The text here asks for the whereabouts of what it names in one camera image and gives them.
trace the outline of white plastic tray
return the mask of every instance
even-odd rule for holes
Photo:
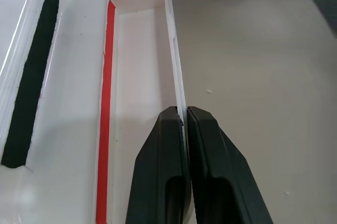
[[[0,55],[1,153],[43,1],[18,1],[21,15],[8,15],[16,32],[1,31],[13,36],[12,43],[1,44],[8,51],[7,59]],[[109,1],[60,0],[27,164],[0,166],[0,223],[95,223]],[[162,110],[177,106],[184,118],[185,98],[171,0],[111,1],[106,221],[122,224],[135,157]]]

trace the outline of gray table surface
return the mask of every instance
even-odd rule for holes
[[[313,1],[173,7],[187,104],[247,158],[274,223],[337,223],[337,39]]]

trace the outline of black felt strip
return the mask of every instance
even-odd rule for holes
[[[59,0],[45,0],[17,92],[1,164],[26,164],[35,114],[56,24]]]

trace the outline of red stripe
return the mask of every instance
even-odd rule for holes
[[[110,98],[111,98],[112,51],[114,41],[115,9],[116,7],[112,4],[111,1],[109,1],[107,7],[105,54],[103,66],[100,149],[98,152],[98,178],[97,178],[97,204],[96,204],[97,224],[106,224]]]

